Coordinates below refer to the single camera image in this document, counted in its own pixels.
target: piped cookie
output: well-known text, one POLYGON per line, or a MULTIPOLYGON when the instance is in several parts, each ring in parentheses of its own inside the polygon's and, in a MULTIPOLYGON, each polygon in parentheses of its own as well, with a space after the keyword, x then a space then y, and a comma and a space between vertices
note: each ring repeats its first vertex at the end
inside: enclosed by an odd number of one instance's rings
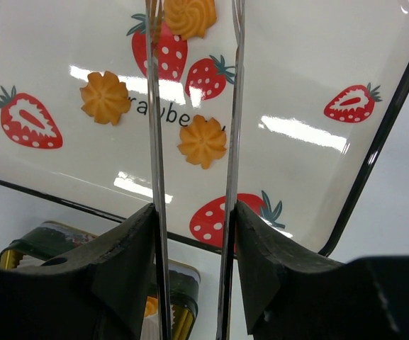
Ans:
POLYGON ((205 120, 202 115, 195 115, 192 124, 181 128, 180 138, 179 151, 190 164, 209 169, 214 159, 225 156, 226 132, 214 118, 205 120))
POLYGON ((164 0, 164 21, 182 40, 206 36, 217 21, 214 0, 164 0))
POLYGON ((82 110, 94 117, 98 124, 118 124, 123 113, 130 110, 130 99, 124 82, 118 76, 105 71, 102 76, 98 72, 88 74, 89 83, 80 88, 84 105, 82 110))

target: white surface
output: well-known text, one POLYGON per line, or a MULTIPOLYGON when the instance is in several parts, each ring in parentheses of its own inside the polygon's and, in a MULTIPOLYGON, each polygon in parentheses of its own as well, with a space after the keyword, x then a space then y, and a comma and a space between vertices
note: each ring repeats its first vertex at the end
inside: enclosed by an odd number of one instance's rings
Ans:
MULTIPOLYGON (((209 55, 234 63, 230 1, 217 7, 219 20, 206 38, 187 42, 186 72, 209 55)), ((15 85, 42 102, 64 140, 59 149, 20 146, 14 140, 29 139, 28 129, 15 134, 9 122, 18 111, 8 113, 3 127, 0 118, 0 179, 123 217, 151 199, 147 117, 137 110, 147 100, 146 81, 133 57, 133 37, 125 36, 138 23, 130 16, 144 10, 142 1, 0 0, 0 86, 10 91, 15 85), (106 70, 127 83, 134 100, 117 126, 98 125, 80 110, 87 75, 106 70)), ((260 196, 264 190, 274 206, 282 200, 278 222, 318 251, 409 62, 409 0, 247 1, 246 26, 239 192, 260 196), (374 111, 362 106, 367 120, 348 124, 324 116, 339 92, 368 83, 381 86, 383 101, 374 111)), ((184 73, 180 82, 163 83, 162 107, 228 126, 232 86, 196 102, 184 94, 185 79, 184 73)), ((186 163, 177 149, 180 125, 166 122, 168 116, 162 121, 169 231, 193 238, 190 227, 208 230, 200 241, 213 242, 223 235, 222 221, 213 216, 195 223, 193 216, 224 195, 227 158, 209 170, 186 163)))
MULTIPOLYGON (((0 251, 44 220, 58 220, 90 232, 103 232, 115 225, 0 187, 0 251)), ((201 272, 200 312, 191 340, 212 339, 220 258, 177 242, 170 242, 169 250, 172 259, 195 266, 201 272)), ((331 257, 350 261, 374 254, 409 254, 409 97, 331 257)), ((247 339, 237 274, 231 322, 231 339, 247 339)))

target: cookie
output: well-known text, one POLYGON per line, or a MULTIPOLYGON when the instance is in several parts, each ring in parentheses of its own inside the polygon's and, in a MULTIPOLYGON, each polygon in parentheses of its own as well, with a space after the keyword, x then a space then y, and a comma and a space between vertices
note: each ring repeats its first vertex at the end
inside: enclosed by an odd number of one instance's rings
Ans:
POLYGON ((118 124, 123 113, 130 110, 131 102, 124 82, 118 76, 105 71, 102 76, 98 72, 88 74, 89 83, 80 88, 84 105, 82 110, 94 117, 98 124, 118 124))
POLYGON ((182 40, 206 36, 217 21, 214 0, 164 0, 164 21, 182 40))
POLYGON ((214 159, 225 156, 226 132, 214 118, 205 120, 202 115, 195 115, 192 124, 181 128, 180 138, 179 151, 190 164, 209 169, 214 159))

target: red strawberry illustration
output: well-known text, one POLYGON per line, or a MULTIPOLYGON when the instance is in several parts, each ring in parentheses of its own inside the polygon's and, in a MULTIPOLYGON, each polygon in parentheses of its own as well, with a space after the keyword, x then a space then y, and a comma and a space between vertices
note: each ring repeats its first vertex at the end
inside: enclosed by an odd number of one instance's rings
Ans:
MULTIPOLYGON (((270 199, 264 191, 262 191, 262 198, 251 193, 239 193, 237 199, 246 203, 255 213, 270 222, 275 228, 285 228, 283 224, 276 222, 283 210, 281 201, 272 210, 270 199)), ((224 219, 225 196, 207 203, 195 212, 190 221, 190 231, 197 240, 222 247, 224 219)))
POLYGON ((1 90, 1 126, 7 137, 25 147, 57 149, 62 146, 60 131, 38 99, 17 93, 15 86, 10 94, 2 86, 1 90))
POLYGON ((360 123, 366 120, 374 110, 374 104, 382 101, 379 88, 354 85, 336 96, 324 109, 324 114, 344 123, 360 123))
POLYGON ((234 85, 234 73, 229 69, 234 66, 225 66, 225 58, 221 55, 220 60, 214 56, 195 62, 189 71, 185 84, 185 93, 199 91, 201 100, 212 99, 225 89, 226 83, 234 85))
MULTIPOLYGON (((127 33, 132 35, 133 57, 141 72, 147 74, 146 55, 146 15, 135 14, 132 18, 141 21, 133 26, 127 33)), ((159 53, 159 78, 179 81, 184 73, 185 61, 189 48, 186 40, 182 40, 178 35, 173 35, 166 23, 162 23, 162 33, 157 45, 159 53)))

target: silver metal bar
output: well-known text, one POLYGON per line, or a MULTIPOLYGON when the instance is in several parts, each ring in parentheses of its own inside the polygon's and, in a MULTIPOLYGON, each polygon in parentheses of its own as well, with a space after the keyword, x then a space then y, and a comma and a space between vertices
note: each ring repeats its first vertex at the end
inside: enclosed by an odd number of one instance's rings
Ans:
POLYGON ((232 18, 234 21, 237 49, 235 53, 235 84, 232 94, 228 176, 226 179, 225 225, 220 264, 217 340, 229 340, 230 338, 232 267, 234 263, 235 244, 235 204, 237 202, 237 180, 239 175, 240 124, 242 118, 244 81, 245 0, 232 0, 232 18))
POLYGON ((155 265, 159 298, 159 338, 172 339, 167 246, 167 215, 164 200, 162 125, 160 117, 159 60, 157 44, 162 27, 162 0, 146 0, 147 96, 150 128, 152 191, 158 222, 155 228, 155 265))

